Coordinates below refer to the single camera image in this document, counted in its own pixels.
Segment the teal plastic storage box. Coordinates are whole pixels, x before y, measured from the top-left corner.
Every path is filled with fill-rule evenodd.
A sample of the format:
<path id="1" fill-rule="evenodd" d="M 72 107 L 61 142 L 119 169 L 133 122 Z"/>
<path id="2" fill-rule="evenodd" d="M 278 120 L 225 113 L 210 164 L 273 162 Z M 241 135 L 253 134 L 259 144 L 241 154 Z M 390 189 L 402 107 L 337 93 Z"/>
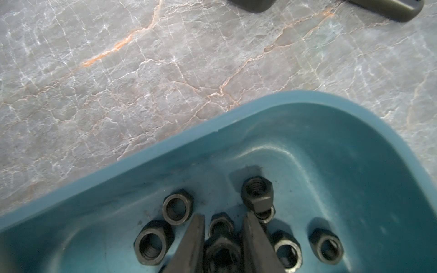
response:
<path id="1" fill-rule="evenodd" d="M 297 273 L 434 273 L 437 189 L 408 145 L 366 109 L 321 92 L 266 96 L 155 144 L 1 217 L 3 273 L 163 273 L 194 214 L 225 212 L 241 241 L 244 181 L 273 184 L 274 218 L 262 225 L 299 242 Z M 172 226 L 156 266 L 134 241 L 164 220 L 164 199 L 184 189 L 193 212 Z M 328 265 L 309 236 L 330 230 L 344 255 Z"/>

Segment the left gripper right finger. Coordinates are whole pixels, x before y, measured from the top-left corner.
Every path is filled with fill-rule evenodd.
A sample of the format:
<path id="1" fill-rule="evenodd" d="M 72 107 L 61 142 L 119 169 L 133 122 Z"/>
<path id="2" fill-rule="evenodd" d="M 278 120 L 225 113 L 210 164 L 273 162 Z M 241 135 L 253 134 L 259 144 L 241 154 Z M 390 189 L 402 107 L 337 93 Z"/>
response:
<path id="1" fill-rule="evenodd" d="M 242 252 L 245 273 L 284 273 L 269 238 L 253 212 L 242 223 Z"/>

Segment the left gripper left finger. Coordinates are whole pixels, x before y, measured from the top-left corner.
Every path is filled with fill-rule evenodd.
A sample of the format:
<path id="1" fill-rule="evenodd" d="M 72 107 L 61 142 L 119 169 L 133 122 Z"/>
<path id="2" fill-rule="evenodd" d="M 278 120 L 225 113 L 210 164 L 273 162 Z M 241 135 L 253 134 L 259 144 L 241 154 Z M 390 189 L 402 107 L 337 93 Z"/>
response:
<path id="1" fill-rule="evenodd" d="M 205 216 L 194 214 L 164 273 L 203 273 Z"/>

